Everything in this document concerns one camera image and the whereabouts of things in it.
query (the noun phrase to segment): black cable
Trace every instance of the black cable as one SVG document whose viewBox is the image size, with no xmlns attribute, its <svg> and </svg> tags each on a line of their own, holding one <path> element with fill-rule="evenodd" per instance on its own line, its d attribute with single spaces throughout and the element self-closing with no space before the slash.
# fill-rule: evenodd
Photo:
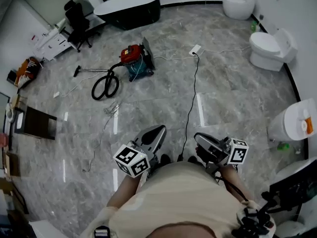
<svg viewBox="0 0 317 238">
<path fill-rule="evenodd" d="M 199 64 L 199 60 L 200 60 L 200 58 L 199 58 L 199 56 L 195 53 L 195 52 L 193 52 L 193 55 L 196 55 L 197 56 L 197 58 L 198 58 L 198 61 L 197 61 L 197 69 L 196 69 L 196 71 L 195 71 L 195 75 L 194 75 L 194 78 L 195 78 L 195 80 L 194 80 L 194 97 L 193 97 L 193 100 L 192 100 L 192 106 L 190 107 L 190 110 L 189 110 L 189 112 L 188 112 L 188 115 L 187 115 L 187 122 L 186 122 L 186 127 L 185 127 L 185 142 L 184 142 L 184 145 L 183 145 L 183 150 L 182 150 L 182 153 L 180 154 L 180 155 L 178 155 L 178 158 L 177 158 L 177 161 L 179 162 L 179 161 L 182 161 L 184 158 L 183 158 L 183 153 L 184 153 L 184 148 L 185 148 L 185 145 L 186 145 L 186 142 L 187 142 L 187 126 L 188 126 L 188 122 L 189 122 L 189 114 L 190 114 L 190 112 L 192 111 L 192 109 L 193 109 L 193 106 L 194 106 L 194 100 L 195 100 L 195 96 L 196 96 L 196 74 L 197 74 L 197 71 L 198 71 L 198 64 Z"/>
<path fill-rule="evenodd" d="M 248 199 L 245 197 L 245 195 L 237 186 L 233 185 L 231 182 L 227 181 L 225 178 L 222 178 L 222 177 L 215 177 L 215 179 L 219 179 L 223 181 L 224 183 L 229 184 L 244 199 L 244 201 L 248 202 Z"/>
<path fill-rule="evenodd" d="M 91 91 L 91 96 L 93 97 L 94 100 L 98 101 L 100 100 L 103 96 L 106 96 L 108 98 L 112 97 L 113 95 L 115 95 L 115 93 L 117 92 L 118 88 L 119 88 L 119 79 L 114 75 L 114 72 L 113 72 L 113 69 L 116 68 L 116 67 L 119 67 L 119 66 L 122 66 L 122 63 L 117 63 L 115 65 L 113 65 L 109 70 L 108 70 L 108 73 L 106 76 L 104 77 L 101 77 L 100 79 L 98 79 L 94 86 L 93 86 L 93 89 Z M 101 93 L 100 96 L 96 97 L 95 96 L 95 89 L 97 87 L 97 85 L 105 79 L 105 89 L 104 91 Z M 112 93 L 109 94 L 109 88 L 110 88 L 110 85 L 111 85 L 111 82 L 112 80 L 115 80 L 115 89 Z"/>
</svg>

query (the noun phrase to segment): black bathtub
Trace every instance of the black bathtub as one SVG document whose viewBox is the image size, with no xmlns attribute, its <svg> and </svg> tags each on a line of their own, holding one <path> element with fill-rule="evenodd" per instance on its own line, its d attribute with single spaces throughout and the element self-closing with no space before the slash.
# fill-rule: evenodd
<svg viewBox="0 0 317 238">
<path fill-rule="evenodd" d="M 159 0 L 108 0 L 97 6 L 94 14 L 124 30 L 152 24 L 159 20 Z"/>
</svg>

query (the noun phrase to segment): black baseboard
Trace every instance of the black baseboard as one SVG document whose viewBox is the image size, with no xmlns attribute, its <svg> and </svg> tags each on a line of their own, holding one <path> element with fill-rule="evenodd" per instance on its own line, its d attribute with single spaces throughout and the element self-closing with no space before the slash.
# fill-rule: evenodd
<svg viewBox="0 0 317 238">
<path fill-rule="evenodd" d="M 251 17 L 252 17 L 252 19 L 254 19 L 254 21 L 257 24 L 259 23 L 258 19 L 253 14 L 251 15 Z M 259 24 L 259 27 L 261 28 L 261 30 L 263 32 L 267 33 L 266 29 L 263 27 L 263 25 L 261 23 Z M 296 101 L 299 102 L 299 101 L 301 101 L 301 97 L 299 96 L 299 92 L 298 92 L 297 86 L 295 84 L 291 70 L 289 69 L 289 67 L 286 63 L 284 64 L 284 68 L 286 70 L 286 73 L 287 73 L 289 80 L 291 81 L 291 85 L 292 85 L 292 88 L 293 88 L 293 91 L 294 91 L 294 94 L 296 97 Z M 308 139 L 307 138 L 304 139 L 304 158 L 305 158 L 305 160 L 307 160 L 309 158 L 309 148 L 308 148 Z"/>
<path fill-rule="evenodd" d="M 176 3 L 161 5 L 160 7 L 164 8 L 164 7 L 173 7 L 173 6 L 180 6 L 180 5 L 192 5 L 192 4 L 222 4 L 222 1 L 176 2 Z"/>
</svg>

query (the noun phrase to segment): black chair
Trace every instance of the black chair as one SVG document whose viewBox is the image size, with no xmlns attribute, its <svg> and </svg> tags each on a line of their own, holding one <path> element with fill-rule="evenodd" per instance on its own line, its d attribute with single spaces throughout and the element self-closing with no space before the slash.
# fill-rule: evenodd
<svg viewBox="0 0 317 238">
<path fill-rule="evenodd" d="M 79 48 L 84 42 L 87 42 L 88 47 L 91 48 L 92 45 L 88 42 L 88 38 L 95 34 L 100 35 L 100 33 L 92 30 L 87 31 L 89 29 L 89 20 L 84 16 L 82 5 L 71 0 L 65 4 L 64 10 L 66 10 L 65 15 L 69 20 L 70 26 L 74 29 L 71 34 L 63 30 L 69 35 L 67 41 L 79 43 L 77 52 L 80 52 Z"/>
</svg>

